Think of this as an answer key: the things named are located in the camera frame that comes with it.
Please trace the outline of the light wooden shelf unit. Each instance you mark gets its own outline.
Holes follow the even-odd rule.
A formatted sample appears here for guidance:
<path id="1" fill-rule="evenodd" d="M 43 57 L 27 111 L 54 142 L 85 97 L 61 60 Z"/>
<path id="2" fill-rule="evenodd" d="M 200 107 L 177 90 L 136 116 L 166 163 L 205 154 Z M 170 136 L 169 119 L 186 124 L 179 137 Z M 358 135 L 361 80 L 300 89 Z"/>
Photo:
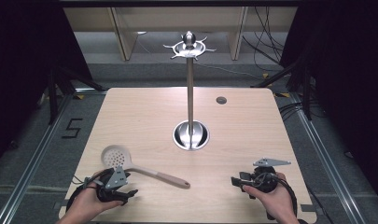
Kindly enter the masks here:
<path id="1" fill-rule="evenodd" d="M 273 32 L 287 32 L 295 7 L 66 7 L 75 32 L 113 32 L 120 57 L 128 61 L 140 32 L 224 32 L 231 58 L 239 58 L 242 36 L 265 22 Z"/>

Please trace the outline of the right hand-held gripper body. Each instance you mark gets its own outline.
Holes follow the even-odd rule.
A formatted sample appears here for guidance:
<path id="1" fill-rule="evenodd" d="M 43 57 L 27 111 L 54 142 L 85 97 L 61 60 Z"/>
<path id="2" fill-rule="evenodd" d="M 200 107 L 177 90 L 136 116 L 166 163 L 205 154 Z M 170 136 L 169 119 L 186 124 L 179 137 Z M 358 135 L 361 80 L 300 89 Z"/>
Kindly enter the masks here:
<path id="1" fill-rule="evenodd" d="M 255 161 L 253 165 L 255 166 L 255 169 L 253 173 L 250 173 L 252 174 L 251 180 L 243 180 L 239 177 L 243 181 L 244 186 L 250 186 L 265 193 L 275 190 L 278 184 L 281 184 L 284 187 L 287 186 L 287 183 L 277 176 L 274 167 L 290 165 L 290 161 L 262 158 Z"/>

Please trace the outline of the metal floor rail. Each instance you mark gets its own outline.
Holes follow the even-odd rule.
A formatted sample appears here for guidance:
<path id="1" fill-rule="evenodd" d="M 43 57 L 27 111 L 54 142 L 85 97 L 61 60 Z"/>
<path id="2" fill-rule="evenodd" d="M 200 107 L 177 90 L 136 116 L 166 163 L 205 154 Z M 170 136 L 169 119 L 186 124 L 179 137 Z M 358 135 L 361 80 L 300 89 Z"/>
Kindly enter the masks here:
<path id="1" fill-rule="evenodd" d="M 0 224 L 53 224 L 105 96 L 65 96 L 49 123 L 49 101 L 37 107 L 0 159 Z"/>
<path id="2" fill-rule="evenodd" d="M 282 120 L 301 168 L 311 199 L 323 211 L 330 224 L 366 224 L 351 190 L 343 180 L 337 164 L 327 151 L 314 124 L 301 111 L 297 93 L 277 94 Z"/>

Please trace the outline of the person's right hand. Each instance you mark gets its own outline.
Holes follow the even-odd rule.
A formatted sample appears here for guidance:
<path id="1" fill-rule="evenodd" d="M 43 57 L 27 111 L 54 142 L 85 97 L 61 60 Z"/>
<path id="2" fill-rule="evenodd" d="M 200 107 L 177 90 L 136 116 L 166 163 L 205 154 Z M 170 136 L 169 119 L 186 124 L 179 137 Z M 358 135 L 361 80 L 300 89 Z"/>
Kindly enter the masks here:
<path id="1" fill-rule="evenodd" d="M 265 193 L 250 186 L 243 190 L 261 201 L 266 211 L 275 218 L 278 224 L 300 224 L 293 210 L 293 203 L 287 189 L 278 184 L 277 187 Z"/>

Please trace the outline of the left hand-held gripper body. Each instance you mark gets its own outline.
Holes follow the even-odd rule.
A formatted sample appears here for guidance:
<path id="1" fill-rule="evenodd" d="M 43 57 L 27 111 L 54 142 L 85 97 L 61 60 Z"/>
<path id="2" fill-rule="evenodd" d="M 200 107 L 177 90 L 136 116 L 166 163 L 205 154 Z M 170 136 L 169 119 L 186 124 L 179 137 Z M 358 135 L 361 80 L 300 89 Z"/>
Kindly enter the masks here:
<path id="1" fill-rule="evenodd" d="M 119 192 L 119 188 L 128 183 L 127 176 L 121 166 L 106 169 L 99 178 L 95 180 L 95 183 L 97 185 L 96 194 L 101 202 L 128 202 L 130 195 Z"/>

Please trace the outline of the beige slotted spoon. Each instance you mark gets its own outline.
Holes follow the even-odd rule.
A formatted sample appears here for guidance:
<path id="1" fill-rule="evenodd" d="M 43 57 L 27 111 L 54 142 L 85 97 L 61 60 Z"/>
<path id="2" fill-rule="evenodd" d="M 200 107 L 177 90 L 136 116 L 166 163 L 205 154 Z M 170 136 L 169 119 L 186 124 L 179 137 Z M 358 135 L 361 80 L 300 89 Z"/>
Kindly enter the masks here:
<path id="1" fill-rule="evenodd" d="M 121 166 L 125 171 L 134 171 L 142 175 L 148 175 L 178 188 L 190 188 L 190 183 L 182 178 L 134 164 L 130 151 L 120 145 L 106 147 L 101 154 L 101 161 L 106 168 L 117 168 Z"/>

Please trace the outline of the person's left hand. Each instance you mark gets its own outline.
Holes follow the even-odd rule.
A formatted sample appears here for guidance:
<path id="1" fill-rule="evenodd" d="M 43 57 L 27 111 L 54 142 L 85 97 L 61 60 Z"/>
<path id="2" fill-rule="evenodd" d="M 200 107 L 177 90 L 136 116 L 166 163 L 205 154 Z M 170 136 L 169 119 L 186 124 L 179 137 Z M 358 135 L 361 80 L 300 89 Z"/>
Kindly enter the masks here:
<path id="1" fill-rule="evenodd" d="M 65 215 L 55 224 L 86 224 L 106 210 L 121 206 L 121 201 L 101 202 L 96 195 L 94 183 L 82 190 L 73 200 Z"/>

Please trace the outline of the metal utensil rack stand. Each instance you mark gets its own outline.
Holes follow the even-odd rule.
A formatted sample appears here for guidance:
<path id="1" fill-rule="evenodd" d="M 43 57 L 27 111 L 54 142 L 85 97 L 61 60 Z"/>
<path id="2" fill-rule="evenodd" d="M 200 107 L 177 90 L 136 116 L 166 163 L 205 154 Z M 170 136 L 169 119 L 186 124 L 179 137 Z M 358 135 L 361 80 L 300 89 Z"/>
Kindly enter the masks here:
<path id="1" fill-rule="evenodd" d="M 180 42 L 173 46 L 164 45 L 175 54 L 173 59 L 186 60 L 188 118 L 175 126 L 173 140 L 179 148 L 187 151 L 199 150 L 209 141 L 209 129 L 205 124 L 194 119 L 194 61 L 208 51 L 204 44 L 206 39 L 207 37 L 198 40 L 193 32 L 187 31 L 181 36 Z"/>

